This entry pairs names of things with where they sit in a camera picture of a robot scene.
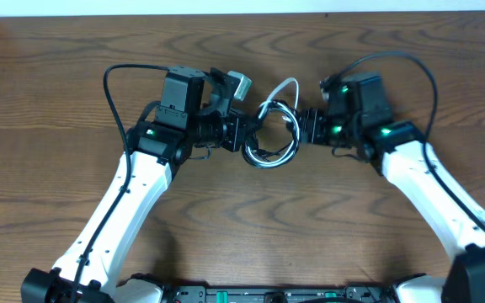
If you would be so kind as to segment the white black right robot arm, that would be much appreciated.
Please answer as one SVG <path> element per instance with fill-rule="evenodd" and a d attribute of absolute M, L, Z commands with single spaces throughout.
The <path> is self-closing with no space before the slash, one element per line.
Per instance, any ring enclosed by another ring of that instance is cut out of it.
<path fill-rule="evenodd" d="M 414 205 L 451 260 L 444 278 L 416 274 L 394 283 L 385 302 L 485 302 L 485 209 L 452 177 L 409 121 L 396 121 L 374 72 L 321 81 L 326 109 L 306 109 L 304 142 L 354 148 Z"/>

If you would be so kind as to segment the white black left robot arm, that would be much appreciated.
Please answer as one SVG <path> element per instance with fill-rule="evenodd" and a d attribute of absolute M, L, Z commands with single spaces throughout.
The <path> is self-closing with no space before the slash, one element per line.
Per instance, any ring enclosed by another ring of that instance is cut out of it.
<path fill-rule="evenodd" d="M 164 67 L 160 100 L 129 130 L 116 174 L 76 241 L 48 272 L 33 268 L 23 302 L 113 302 L 126 256 L 148 213 L 194 148 L 236 152 L 254 122 L 234 109 L 251 80 L 239 72 Z"/>

